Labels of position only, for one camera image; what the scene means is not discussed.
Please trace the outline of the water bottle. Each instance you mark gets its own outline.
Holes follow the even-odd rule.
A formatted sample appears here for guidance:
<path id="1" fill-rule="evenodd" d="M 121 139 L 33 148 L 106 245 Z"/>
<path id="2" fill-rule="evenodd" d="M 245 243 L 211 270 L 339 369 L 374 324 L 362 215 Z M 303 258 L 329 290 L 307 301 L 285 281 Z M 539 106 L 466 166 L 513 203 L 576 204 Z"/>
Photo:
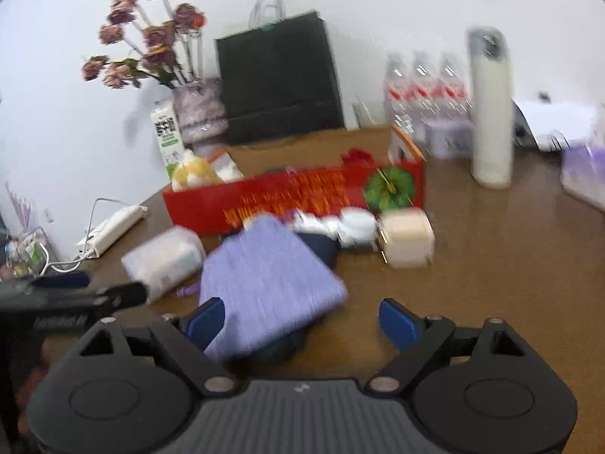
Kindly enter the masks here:
<path id="1" fill-rule="evenodd" d="M 468 120 L 471 104 L 467 85 L 459 73 L 458 58 L 453 53 L 444 53 L 439 66 L 438 107 L 440 117 L 447 120 Z"/>
<path id="2" fill-rule="evenodd" d="M 385 90 L 386 115 L 390 122 L 408 128 L 410 126 L 411 82 L 400 53 L 388 55 L 383 89 Z"/>
<path id="3" fill-rule="evenodd" d="M 433 120 L 438 116 L 435 94 L 438 91 L 438 77 L 432 60 L 425 51 L 413 54 L 411 74 L 411 114 L 415 124 Z"/>

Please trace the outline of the dried rose bouquet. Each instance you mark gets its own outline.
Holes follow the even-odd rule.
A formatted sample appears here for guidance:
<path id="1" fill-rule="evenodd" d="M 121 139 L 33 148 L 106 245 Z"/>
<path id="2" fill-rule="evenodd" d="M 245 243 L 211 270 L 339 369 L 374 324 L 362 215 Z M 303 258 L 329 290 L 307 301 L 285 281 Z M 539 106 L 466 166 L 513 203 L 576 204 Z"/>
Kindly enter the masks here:
<path id="1" fill-rule="evenodd" d="M 105 23 L 98 28 L 98 41 L 104 46 L 124 44 L 129 55 L 123 59 L 91 55 L 81 67 L 82 79 L 100 79 L 114 90 L 140 88 L 146 79 L 170 90 L 200 82 L 206 23 L 206 14 L 191 3 L 111 0 Z"/>

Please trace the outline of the left water bottle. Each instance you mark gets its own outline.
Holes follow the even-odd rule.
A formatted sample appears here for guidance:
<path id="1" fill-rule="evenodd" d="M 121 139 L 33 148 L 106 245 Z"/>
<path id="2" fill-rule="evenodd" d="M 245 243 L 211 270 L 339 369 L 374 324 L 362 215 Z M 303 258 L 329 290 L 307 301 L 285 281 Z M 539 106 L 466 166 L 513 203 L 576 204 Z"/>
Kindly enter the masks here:
<path id="1" fill-rule="evenodd" d="M 410 126 L 411 82 L 400 53 L 388 55 L 383 89 L 385 90 L 386 115 L 390 122 L 408 128 Z"/>

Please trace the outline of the purple towel cloth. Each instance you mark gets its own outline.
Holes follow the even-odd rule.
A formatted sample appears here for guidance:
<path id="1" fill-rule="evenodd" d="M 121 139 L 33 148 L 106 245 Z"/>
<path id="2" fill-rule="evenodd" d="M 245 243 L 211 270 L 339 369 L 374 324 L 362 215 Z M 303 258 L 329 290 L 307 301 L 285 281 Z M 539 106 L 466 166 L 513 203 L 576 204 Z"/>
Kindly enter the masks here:
<path id="1" fill-rule="evenodd" d="M 347 288 L 278 218 L 260 215 L 205 259 L 199 300 L 212 297 L 226 318 L 206 354 L 222 362 L 304 328 L 342 305 Z"/>

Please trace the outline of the red cardboard box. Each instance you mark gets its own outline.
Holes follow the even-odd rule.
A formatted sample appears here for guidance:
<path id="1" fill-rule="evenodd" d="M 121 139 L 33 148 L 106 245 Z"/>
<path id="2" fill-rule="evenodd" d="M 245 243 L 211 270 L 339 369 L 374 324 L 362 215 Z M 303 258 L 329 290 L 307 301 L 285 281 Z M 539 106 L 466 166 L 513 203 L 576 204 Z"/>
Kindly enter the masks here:
<path id="1" fill-rule="evenodd" d="M 340 156 L 351 148 L 365 150 L 375 163 L 343 165 Z M 258 212 L 286 215 L 300 209 L 324 216 L 360 207 L 381 213 L 424 203 L 425 156 L 393 127 L 324 130 L 228 146 L 212 158 L 232 160 L 242 178 L 162 193 L 172 222 L 200 236 L 235 230 Z"/>

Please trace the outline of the purple tissue pack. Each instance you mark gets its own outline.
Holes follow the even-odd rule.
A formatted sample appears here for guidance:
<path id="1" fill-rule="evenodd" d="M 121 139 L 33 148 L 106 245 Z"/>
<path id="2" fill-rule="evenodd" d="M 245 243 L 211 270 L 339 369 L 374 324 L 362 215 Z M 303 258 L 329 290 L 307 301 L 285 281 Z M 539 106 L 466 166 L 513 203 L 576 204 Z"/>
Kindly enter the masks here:
<path id="1" fill-rule="evenodd" d="M 605 210 L 604 149 L 574 146 L 562 153 L 563 190 L 600 211 Z"/>

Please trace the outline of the red fabric flower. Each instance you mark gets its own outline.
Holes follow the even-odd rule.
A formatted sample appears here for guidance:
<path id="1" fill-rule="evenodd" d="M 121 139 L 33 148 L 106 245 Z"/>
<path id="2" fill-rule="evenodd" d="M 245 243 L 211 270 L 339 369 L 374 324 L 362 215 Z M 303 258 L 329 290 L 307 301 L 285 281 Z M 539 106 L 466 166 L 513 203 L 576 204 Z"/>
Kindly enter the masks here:
<path id="1" fill-rule="evenodd" d="M 351 148 L 340 156 L 343 165 L 373 165 L 375 160 L 371 154 L 362 149 Z"/>

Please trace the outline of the clear glass cup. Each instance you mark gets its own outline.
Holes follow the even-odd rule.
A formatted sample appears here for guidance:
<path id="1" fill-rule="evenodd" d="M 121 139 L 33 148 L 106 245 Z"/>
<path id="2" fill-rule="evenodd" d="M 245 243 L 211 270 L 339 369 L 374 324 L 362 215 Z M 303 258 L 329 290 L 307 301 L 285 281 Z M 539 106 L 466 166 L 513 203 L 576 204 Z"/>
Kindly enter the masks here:
<path id="1" fill-rule="evenodd" d="M 352 107 L 356 124 L 360 129 L 389 125 L 385 104 L 382 101 L 354 101 Z"/>

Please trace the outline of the white power strip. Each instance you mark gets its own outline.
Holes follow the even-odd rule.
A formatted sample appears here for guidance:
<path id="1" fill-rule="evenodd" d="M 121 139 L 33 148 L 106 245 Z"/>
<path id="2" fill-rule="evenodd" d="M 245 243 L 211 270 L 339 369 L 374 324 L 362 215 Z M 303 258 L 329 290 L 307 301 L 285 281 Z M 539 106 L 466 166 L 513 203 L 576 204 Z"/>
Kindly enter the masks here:
<path id="1" fill-rule="evenodd" d="M 100 258 L 140 220 L 144 219 L 148 212 L 149 208 L 141 205 L 122 207 L 94 227 L 77 243 L 78 256 L 86 259 Z"/>

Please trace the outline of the white jar lid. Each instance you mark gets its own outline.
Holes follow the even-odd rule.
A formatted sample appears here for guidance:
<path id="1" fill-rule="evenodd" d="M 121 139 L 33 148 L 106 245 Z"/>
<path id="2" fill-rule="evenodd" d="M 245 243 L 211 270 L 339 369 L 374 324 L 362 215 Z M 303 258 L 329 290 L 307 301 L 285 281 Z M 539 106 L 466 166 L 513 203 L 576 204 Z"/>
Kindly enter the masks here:
<path id="1" fill-rule="evenodd" d="M 377 221 L 371 212 L 358 207 L 340 210 L 337 234 L 343 248 L 371 245 L 376 231 Z"/>

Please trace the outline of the black paper shopping bag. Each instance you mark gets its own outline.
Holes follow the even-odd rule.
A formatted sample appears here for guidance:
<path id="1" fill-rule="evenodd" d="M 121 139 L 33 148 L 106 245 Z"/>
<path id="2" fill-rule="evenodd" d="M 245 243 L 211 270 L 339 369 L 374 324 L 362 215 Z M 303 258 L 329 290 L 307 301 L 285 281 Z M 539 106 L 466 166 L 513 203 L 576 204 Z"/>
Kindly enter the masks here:
<path id="1" fill-rule="evenodd" d="M 289 19 L 256 0 L 249 29 L 216 40 L 230 146 L 343 128 L 337 71 L 317 11 Z"/>

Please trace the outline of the right water bottle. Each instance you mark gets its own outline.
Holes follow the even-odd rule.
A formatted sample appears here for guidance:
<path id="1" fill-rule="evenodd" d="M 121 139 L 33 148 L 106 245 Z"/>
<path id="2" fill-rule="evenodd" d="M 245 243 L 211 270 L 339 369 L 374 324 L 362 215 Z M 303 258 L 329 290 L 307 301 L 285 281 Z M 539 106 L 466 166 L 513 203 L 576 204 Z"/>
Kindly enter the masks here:
<path id="1" fill-rule="evenodd" d="M 453 53 L 444 53 L 439 66 L 438 107 L 440 117 L 447 120 L 468 120 L 471 104 L 467 85 L 459 73 L 458 58 Z"/>

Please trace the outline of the green white milk carton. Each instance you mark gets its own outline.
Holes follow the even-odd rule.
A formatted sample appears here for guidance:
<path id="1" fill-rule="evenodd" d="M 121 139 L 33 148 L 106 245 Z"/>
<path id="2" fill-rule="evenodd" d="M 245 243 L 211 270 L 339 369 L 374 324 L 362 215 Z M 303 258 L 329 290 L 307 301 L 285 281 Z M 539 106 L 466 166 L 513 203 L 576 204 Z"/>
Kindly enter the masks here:
<path id="1" fill-rule="evenodd" d="M 151 112 L 151 121 L 165 169 L 169 179 L 172 179 L 186 150 L 172 98 L 156 102 L 154 111 Z"/>

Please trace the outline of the clear plastic cotton box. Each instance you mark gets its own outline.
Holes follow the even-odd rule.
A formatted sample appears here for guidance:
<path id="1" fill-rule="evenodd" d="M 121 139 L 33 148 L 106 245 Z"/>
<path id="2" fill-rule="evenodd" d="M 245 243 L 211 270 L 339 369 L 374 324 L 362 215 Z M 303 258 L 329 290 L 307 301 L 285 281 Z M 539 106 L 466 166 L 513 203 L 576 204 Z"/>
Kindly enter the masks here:
<path id="1" fill-rule="evenodd" d="M 202 269 L 206 252 L 197 234 L 176 225 L 122 256 L 129 279 L 147 288 L 147 304 Z"/>

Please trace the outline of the lavender tin box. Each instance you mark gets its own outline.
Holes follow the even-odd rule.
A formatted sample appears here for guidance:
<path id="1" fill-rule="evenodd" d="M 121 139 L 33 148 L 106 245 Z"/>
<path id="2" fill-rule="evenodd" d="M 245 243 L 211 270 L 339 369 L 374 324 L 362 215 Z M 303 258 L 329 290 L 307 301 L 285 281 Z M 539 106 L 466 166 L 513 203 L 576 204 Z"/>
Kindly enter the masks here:
<path id="1" fill-rule="evenodd" d="M 425 124 L 427 150 L 431 157 L 470 159 L 473 156 L 474 126 L 468 120 L 431 120 Z"/>

